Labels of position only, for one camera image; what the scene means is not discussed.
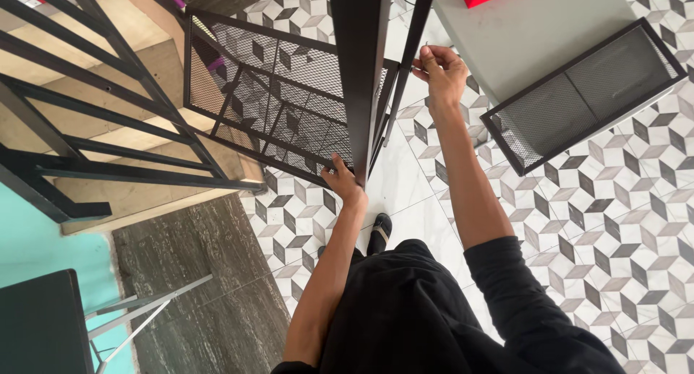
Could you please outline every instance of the black pants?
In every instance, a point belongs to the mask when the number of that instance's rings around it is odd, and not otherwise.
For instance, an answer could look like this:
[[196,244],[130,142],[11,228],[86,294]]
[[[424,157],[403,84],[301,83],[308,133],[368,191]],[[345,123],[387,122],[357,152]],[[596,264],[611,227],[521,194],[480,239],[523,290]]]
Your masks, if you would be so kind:
[[[428,257],[430,259],[434,259],[434,255],[429,251],[429,248],[427,247],[426,244],[424,244],[424,241],[421,241],[419,238],[409,238],[402,243],[398,244],[398,246],[395,247],[393,250],[387,250],[381,254],[384,253],[416,253],[420,254],[424,257]],[[360,261],[366,259],[363,254],[361,254],[361,251],[358,250],[356,247],[354,248],[354,252],[352,253],[352,261],[350,263],[351,266],[355,265],[356,263],[359,263]]]

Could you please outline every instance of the shoe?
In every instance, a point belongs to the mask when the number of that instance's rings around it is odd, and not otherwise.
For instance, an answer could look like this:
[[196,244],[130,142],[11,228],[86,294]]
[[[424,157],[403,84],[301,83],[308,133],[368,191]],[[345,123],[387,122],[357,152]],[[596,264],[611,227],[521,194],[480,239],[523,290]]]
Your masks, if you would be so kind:
[[367,256],[379,254],[386,250],[388,238],[390,237],[392,230],[393,223],[391,222],[390,217],[388,217],[388,214],[378,214],[371,230],[369,247],[367,247]]

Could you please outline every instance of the mesh shelf tray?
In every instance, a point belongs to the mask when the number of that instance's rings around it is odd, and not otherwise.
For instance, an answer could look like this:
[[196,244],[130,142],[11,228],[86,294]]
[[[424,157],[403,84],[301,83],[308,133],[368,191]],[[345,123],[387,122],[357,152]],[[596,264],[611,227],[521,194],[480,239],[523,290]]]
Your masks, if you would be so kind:
[[643,109],[686,76],[642,18],[484,114],[519,175]]
[[[334,45],[209,12],[187,14],[184,107],[216,119],[211,138],[322,186],[332,152],[353,166]],[[384,61],[381,87],[397,66]]]

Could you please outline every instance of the black long sleeve shirt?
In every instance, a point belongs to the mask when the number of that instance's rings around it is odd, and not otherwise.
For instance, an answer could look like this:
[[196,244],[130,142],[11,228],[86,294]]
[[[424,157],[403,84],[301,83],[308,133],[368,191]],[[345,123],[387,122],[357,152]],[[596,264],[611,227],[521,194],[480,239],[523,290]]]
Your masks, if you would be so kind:
[[624,373],[607,347],[545,294],[517,237],[464,255],[505,345],[481,331],[441,264],[386,251],[351,267],[319,367],[282,362],[273,374]]

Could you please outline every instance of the staircase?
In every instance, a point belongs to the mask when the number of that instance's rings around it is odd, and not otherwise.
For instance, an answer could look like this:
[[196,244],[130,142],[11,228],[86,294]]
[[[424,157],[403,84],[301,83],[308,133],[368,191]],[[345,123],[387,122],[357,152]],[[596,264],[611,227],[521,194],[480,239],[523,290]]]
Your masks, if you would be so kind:
[[[143,65],[169,97],[188,126],[209,132],[214,120],[183,108],[183,30],[176,19],[154,0],[97,0],[100,7]],[[35,8],[53,21],[94,45],[116,54],[102,36],[49,4]],[[124,75],[111,66],[70,46],[34,25],[24,23],[0,9],[0,30],[54,54],[90,72],[113,81],[149,98],[137,80]],[[0,73],[24,82],[40,85],[57,93],[77,98],[86,103],[120,113],[169,131],[175,131],[170,121],[130,104],[113,94],[87,85],[74,78],[44,68],[0,50]],[[117,125],[37,100],[29,101],[58,131],[66,136],[80,137],[133,150],[147,151],[161,156],[176,157],[199,162],[192,148],[148,132]],[[211,140],[200,137],[214,161],[230,180],[261,183],[259,164],[244,155]],[[0,143],[6,148],[55,155],[56,153],[15,113],[0,104]],[[178,173],[200,174],[200,171],[83,150],[93,162],[154,168]],[[53,185],[74,202],[109,202],[112,215],[98,220],[62,223],[63,234],[104,232],[121,228],[141,220],[169,213],[199,202],[236,192],[236,189],[178,186],[142,182],[120,182],[74,177],[52,177]]]

